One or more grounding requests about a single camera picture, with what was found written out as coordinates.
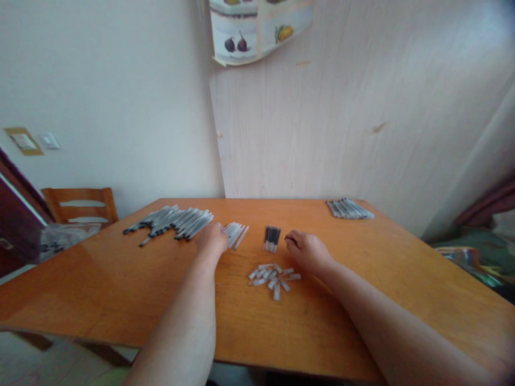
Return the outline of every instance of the right hand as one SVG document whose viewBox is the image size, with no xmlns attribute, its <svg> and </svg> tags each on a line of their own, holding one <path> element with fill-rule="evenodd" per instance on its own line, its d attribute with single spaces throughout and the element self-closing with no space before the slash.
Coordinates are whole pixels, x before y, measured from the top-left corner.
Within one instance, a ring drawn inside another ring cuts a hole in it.
<svg viewBox="0 0 515 386">
<path fill-rule="evenodd" d="M 229 238 L 219 222 L 208 224 L 196 238 L 197 255 L 213 256 L 216 259 L 227 249 Z"/>
<path fill-rule="evenodd" d="M 315 276 L 320 276 L 335 263 L 325 244 L 314 234 L 293 230 L 284 239 L 297 263 Z"/>
</svg>

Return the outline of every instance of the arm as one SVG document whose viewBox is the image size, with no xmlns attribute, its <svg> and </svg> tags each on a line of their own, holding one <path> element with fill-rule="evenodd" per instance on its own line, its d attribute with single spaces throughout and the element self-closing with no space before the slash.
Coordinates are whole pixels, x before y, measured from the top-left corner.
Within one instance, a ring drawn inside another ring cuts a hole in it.
<svg viewBox="0 0 515 386">
<path fill-rule="evenodd" d="M 197 237 L 197 255 L 125 386 L 201 385 L 215 355 L 215 268 L 227 248 L 219 222 Z"/>
<path fill-rule="evenodd" d="M 318 237 L 286 236 L 291 255 L 339 299 L 389 385 L 492 385 L 487 372 L 442 335 L 333 260 Z"/>
</svg>

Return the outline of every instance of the wooden table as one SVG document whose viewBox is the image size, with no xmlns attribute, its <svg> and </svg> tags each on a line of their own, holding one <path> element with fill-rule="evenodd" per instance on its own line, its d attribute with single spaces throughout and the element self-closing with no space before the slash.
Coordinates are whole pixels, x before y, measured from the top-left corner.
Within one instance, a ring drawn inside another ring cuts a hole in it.
<svg viewBox="0 0 515 386">
<path fill-rule="evenodd" d="M 373 220 L 342 220 L 322 200 L 160 199 L 0 286 L 0 325 L 13 330 L 141 347 L 172 299 L 195 243 L 169 232 L 149 242 L 129 225 L 164 205 L 209 209 L 222 224 L 250 225 L 216 270 L 217 344 L 223 362 L 381 381 L 347 314 L 288 255 L 262 251 L 264 227 L 314 233 L 344 263 L 495 373 L 507 369 L 515 307 L 367 203 Z M 294 267 L 302 281 L 273 300 L 248 286 L 258 264 Z"/>
</svg>

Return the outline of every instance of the chair backrest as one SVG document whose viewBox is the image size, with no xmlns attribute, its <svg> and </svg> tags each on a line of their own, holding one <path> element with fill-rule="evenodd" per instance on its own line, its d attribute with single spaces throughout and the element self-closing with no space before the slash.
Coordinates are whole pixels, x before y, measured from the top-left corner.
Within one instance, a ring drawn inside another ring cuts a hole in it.
<svg viewBox="0 0 515 386">
<path fill-rule="evenodd" d="M 118 221 L 116 205 L 114 204 L 111 188 L 103 189 L 41 189 L 55 221 L 69 224 L 77 217 L 102 217 L 108 222 L 102 222 L 102 228 Z M 98 201 L 105 206 L 62 206 L 69 201 Z"/>
</svg>

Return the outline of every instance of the bundle of pens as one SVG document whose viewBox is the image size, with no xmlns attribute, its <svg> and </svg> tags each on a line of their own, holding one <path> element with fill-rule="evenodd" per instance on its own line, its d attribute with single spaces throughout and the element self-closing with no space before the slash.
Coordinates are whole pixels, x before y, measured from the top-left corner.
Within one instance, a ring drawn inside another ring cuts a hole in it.
<svg viewBox="0 0 515 386">
<path fill-rule="evenodd" d="M 328 200 L 327 205 L 331 209 L 334 217 L 344 218 L 348 220 L 373 219 L 374 214 L 356 204 L 348 198 L 340 200 Z"/>
<path fill-rule="evenodd" d="M 264 233 L 263 250 L 275 253 L 277 252 L 277 244 L 279 243 L 279 236 L 281 235 L 281 228 L 267 225 Z"/>
<path fill-rule="evenodd" d="M 239 224 L 237 222 L 232 222 L 225 227 L 225 231 L 227 233 L 227 236 L 229 236 L 229 243 L 227 244 L 227 249 L 231 249 L 236 240 L 240 238 L 238 242 L 234 245 L 234 250 L 236 250 L 236 248 L 238 247 L 238 245 L 240 245 L 241 241 L 243 240 L 245 234 L 248 231 L 248 225 L 245 228 L 245 225 Z"/>
<path fill-rule="evenodd" d="M 175 239 L 191 240 L 203 227 L 209 224 L 214 215 L 209 210 L 201 211 L 197 208 L 179 209 L 177 205 L 165 206 L 157 212 L 152 212 L 143 220 L 125 229 L 123 234 L 135 232 L 138 229 L 150 228 L 149 236 L 139 246 L 143 247 L 151 239 L 162 235 L 169 229 L 175 228 Z"/>
<path fill-rule="evenodd" d="M 281 298 L 281 286 L 286 292 L 290 291 L 290 286 L 286 280 L 300 280 L 300 273 L 293 273 L 293 268 L 282 270 L 277 264 L 261 264 L 248 276 L 251 280 L 248 284 L 257 287 L 268 283 L 268 288 L 274 290 L 274 300 Z"/>
</svg>

